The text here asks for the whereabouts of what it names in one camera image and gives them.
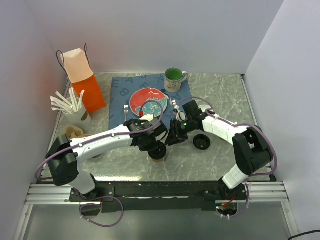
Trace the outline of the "brown cardboard cup carrier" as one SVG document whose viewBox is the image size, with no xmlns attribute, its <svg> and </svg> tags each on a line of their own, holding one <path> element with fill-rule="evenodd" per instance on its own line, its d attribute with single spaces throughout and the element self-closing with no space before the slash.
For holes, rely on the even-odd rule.
<svg viewBox="0 0 320 240">
<path fill-rule="evenodd" d="M 61 133 L 61 136 L 63 136 L 63 135 L 66 135 L 66 137 L 69 140 L 92 136 L 92 134 L 90 134 L 90 133 L 89 134 L 84 133 L 84 131 L 81 128 L 79 128 L 75 125 L 71 125 L 71 126 L 66 127 Z"/>
</svg>

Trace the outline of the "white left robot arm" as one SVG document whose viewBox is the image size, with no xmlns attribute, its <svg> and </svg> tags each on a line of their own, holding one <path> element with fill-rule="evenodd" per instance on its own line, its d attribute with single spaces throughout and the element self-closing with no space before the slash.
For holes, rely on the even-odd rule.
<svg viewBox="0 0 320 240">
<path fill-rule="evenodd" d="M 81 164 L 120 148 L 138 147 L 141 152 L 158 153 L 161 146 L 157 137 L 167 130 L 158 118 L 151 121 L 130 119 L 111 130 L 87 137 L 68 139 L 61 135 L 46 155 L 54 185 L 70 185 L 87 201 L 94 201 L 99 188 L 94 176 L 80 168 Z"/>
</svg>

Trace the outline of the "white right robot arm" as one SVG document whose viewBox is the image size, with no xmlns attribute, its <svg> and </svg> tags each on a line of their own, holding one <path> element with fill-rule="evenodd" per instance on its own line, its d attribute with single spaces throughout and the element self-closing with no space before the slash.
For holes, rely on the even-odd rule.
<svg viewBox="0 0 320 240">
<path fill-rule="evenodd" d="M 195 100 L 182 107 L 185 119 L 170 121 L 166 145 L 182 143 L 188 139 L 188 133 L 200 130 L 233 146 L 235 165 L 219 180 L 218 192 L 223 199 L 232 198 L 239 185 L 248 178 L 257 176 L 256 171 L 271 161 L 277 160 L 275 149 L 256 125 L 228 121 L 216 114 L 211 107 L 201 109 Z"/>
</svg>

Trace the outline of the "black plastic cup lid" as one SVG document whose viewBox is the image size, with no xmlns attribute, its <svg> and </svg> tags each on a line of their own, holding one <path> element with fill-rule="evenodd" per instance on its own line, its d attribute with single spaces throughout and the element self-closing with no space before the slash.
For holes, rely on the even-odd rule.
<svg viewBox="0 0 320 240">
<path fill-rule="evenodd" d="M 211 140 L 204 134 L 197 134 L 193 138 L 193 145 L 199 150 L 207 150 L 211 146 Z"/>
</svg>

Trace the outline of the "brown paper coffee cup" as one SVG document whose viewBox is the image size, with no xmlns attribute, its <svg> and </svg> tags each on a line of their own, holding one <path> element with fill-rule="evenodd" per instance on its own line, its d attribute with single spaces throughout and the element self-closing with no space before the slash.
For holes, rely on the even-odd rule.
<svg viewBox="0 0 320 240">
<path fill-rule="evenodd" d="M 162 158 L 152 158 L 152 157 L 150 157 L 150 159 L 155 163 L 160 163 L 160 162 L 163 162 L 165 160 L 163 157 Z"/>
</svg>

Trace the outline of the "orange paper bag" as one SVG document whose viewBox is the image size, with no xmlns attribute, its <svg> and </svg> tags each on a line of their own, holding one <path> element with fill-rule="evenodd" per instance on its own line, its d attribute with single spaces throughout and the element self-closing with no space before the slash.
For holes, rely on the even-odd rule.
<svg viewBox="0 0 320 240">
<path fill-rule="evenodd" d="M 87 45 L 68 52 L 56 51 L 59 65 L 89 114 L 106 107 L 104 96 L 90 66 Z"/>
</svg>

